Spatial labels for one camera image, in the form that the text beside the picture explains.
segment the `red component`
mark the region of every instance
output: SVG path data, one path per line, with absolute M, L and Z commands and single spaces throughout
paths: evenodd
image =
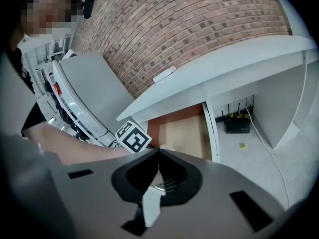
M 56 83 L 54 83 L 53 85 L 54 85 L 54 87 L 55 87 L 55 89 L 56 89 L 58 95 L 61 95 L 62 92 L 61 92 L 61 90 L 60 90 L 60 87 L 59 87 L 58 83 L 56 82 Z

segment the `gray floor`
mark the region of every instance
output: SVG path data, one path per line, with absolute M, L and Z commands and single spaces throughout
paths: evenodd
M 267 190 L 284 208 L 287 196 L 280 173 L 269 152 L 257 135 L 225 134 L 223 124 L 218 123 L 221 163 L 230 166 Z M 245 143 L 247 149 L 240 149 Z M 311 111 L 297 136 L 273 151 L 285 177 L 290 205 L 305 198 L 318 175 L 319 168 L 319 88 Z

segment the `person's arm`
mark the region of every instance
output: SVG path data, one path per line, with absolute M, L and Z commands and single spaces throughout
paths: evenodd
M 40 143 L 44 151 L 59 155 L 65 165 L 105 160 L 129 155 L 123 147 L 106 148 L 91 145 L 42 122 L 23 131 L 25 136 L 34 143 Z

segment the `brick wall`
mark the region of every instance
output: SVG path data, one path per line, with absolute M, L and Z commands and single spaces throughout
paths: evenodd
M 171 65 L 238 41 L 290 33 L 277 0 L 96 0 L 73 49 L 103 54 L 137 98 Z

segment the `black slot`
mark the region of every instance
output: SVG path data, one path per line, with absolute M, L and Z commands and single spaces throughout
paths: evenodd
M 93 172 L 90 169 L 86 169 L 86 170 L 82 170 L 82 171 L 68 173 L 68 175 L 69 175 L 70 179 L 75 179 L 75 178 L 89 175 L 91 173 L 93 173 Z
M 246 192 L 238 191 L 229 195 L 255 232 L 263 229 L 273 221 Z

